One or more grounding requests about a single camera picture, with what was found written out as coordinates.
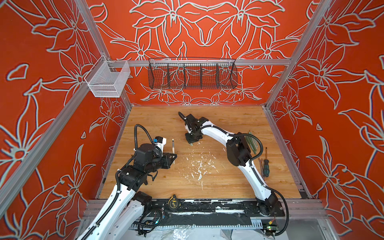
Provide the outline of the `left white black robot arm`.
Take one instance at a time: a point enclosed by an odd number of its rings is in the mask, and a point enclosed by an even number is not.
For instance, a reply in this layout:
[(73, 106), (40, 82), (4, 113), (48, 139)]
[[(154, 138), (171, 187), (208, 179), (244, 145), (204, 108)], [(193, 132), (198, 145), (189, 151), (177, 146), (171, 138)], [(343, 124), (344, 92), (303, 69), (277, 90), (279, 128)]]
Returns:
[(142, 144), (135, 154), (115, 174), (116, 185), (109, 198), (79, 240), (120, 240), (141, 217), (151, 196), (139, 191), (153, 180), (159, 169), (170, 169), (177, 154), (164, 153), (164, 144)]

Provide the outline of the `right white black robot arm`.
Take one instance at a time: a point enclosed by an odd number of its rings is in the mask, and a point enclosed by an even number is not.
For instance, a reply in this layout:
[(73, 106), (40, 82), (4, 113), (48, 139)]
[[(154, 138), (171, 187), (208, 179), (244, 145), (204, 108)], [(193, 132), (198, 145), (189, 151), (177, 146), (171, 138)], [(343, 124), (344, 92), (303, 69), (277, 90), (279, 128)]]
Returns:
[[(280, 206), (278, 198), (282, 199), (284, 207), (288, 206), (283, 195), (266, 184), (254, 164), (254, 160), (263, 153), (263, 144), (256, 136), (228, 132), (204, 117), (197, 119), (191, 114), (185, 116), (181, 112), (178, 112), (178, 115), (185, 123), (185, 128), (188, 131), (185, 136), (189, 144), (198, 142), (206, 135), (226, 147), (229, 162), (240, 169), (252, 187), (262, 216), (267, 217), (275, 212), (275, 209)], [(246, 137), (254, 139), (260, 146), (260, 151), (255, 156), (251, 155)]]

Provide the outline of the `grey green pen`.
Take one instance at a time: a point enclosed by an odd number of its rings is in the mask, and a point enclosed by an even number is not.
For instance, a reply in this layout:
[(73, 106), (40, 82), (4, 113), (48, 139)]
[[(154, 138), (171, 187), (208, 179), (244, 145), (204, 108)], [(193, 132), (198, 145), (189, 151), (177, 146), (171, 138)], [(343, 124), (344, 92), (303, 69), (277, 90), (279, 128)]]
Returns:
[(175, 154), (176, 153), (176, 151), (175, 151), (175, 141), (174, 141), (174, 139), (172, 139), (172, 151), (173, 151), (173, 154)]

